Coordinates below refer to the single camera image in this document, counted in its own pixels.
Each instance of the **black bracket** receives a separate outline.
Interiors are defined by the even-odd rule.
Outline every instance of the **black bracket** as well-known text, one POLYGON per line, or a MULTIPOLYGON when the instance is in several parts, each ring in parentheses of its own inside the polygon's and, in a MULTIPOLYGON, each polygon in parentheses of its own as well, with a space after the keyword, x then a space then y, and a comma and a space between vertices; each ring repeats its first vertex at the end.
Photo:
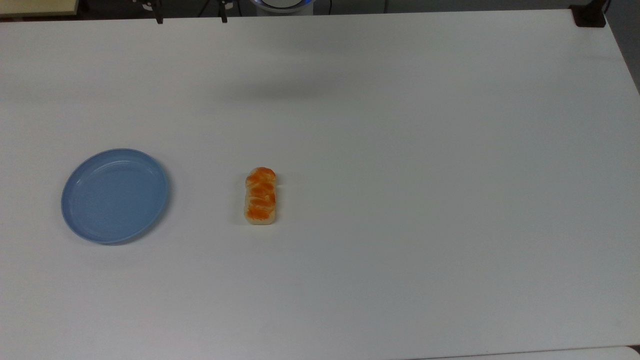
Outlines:
MULTIPOLYGON (((204 13, 204 10, 207 8, 207 6, 209 5, 209 1, 207 0, 204 3, 204 6, 202 7, 202 10, 200 10, 200 13, 198 14, 198 17, 202 16, 202 13, 204 13)), ((222 22, 223 23, 227 23, 227 8, 225 7, 225 5, 234 2, 234 0, 217 0, 218 2, 218 17, 222 18, 222 22)))
POLYGON ((153 3, 151 3, 151 10, 154 11, 157 23, 162 24, 164 21, 162 14, 162 0, 153 0, 153 3))
POLYGON ((607 21, 604 19, 602 7, 606 2, 607 0, 592 0, 587 5, 569 6, 575 24, 580 28, 604 28, 607 21))
POLYGON ((218 0, 218 16, 222 18, 223 23, 227 23, 227 8, 225 5, 233 0, 218 0))

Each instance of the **black clamp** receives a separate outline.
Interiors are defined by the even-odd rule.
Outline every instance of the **black clamp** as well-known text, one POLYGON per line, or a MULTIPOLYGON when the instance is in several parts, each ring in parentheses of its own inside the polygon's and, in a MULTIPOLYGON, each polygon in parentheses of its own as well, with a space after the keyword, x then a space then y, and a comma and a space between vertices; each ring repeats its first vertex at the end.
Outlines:
POLYGON ((607 21, 604 19, 602 7, 607 0, 592 0, 587 5, 571 5, 569 9, 573 13, 573 20, 580 28, 604 28, 607 21))

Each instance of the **cable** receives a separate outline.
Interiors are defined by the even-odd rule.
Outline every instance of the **cable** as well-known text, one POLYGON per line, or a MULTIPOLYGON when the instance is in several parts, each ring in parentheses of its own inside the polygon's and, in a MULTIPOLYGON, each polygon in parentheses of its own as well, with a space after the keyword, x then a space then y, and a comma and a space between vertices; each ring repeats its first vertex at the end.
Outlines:
POLYGON ((206 1, 205 1, 204 6, 202 7, 202 9, 200 10, 200 12, 198 13, 198 17, 201 17, 201 16, 202 16, 202 13, 204 13, 204 10, 206 10, 206 9, 207 9, 207 6, 209 5, 209 1, 210 1, 210 0, 206 0, 206 1))

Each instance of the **floor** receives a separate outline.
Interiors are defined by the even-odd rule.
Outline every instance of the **floor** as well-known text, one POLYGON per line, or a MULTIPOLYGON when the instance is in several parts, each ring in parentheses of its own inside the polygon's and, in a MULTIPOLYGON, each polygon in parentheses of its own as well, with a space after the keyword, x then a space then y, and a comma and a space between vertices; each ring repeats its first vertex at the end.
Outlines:
MULTIPOLYGON (((571 4, 586 4, 589 0, 388 0, 388 12, 451 12, 487 10, 566 9, 571 4)), ((78 14, 57 17, 58 20, 139 19, 153 18, 153 13, 142 8, 137 0, 86 0, 78 14)), ((255 16, 250 0, 234 0, 228 16, 255 16)), ((164 16, 215 17, 216 0, 163 0, 164 16)), ((314 15, 382 13, 385 0, 316 0, 314 15)), ((50 17, 25 20, 54 20, 50 17)), ((607 20, 618 41, 622 55, 640 92, 640 0, 611 0, 607 20)))

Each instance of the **white tabletop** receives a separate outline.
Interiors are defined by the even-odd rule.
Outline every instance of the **white tabletop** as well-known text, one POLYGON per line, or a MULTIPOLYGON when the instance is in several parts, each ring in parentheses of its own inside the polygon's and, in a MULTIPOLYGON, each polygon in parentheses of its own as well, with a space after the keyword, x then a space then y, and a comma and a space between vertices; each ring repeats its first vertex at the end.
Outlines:
POLYGON ((0 358, 384 360, 640 343, 640 97, 566 10, 0 23, 0 358), (146 237, 83 160, 160 161, 146 237), (275 170, 278 218, 243 218, 275 170))

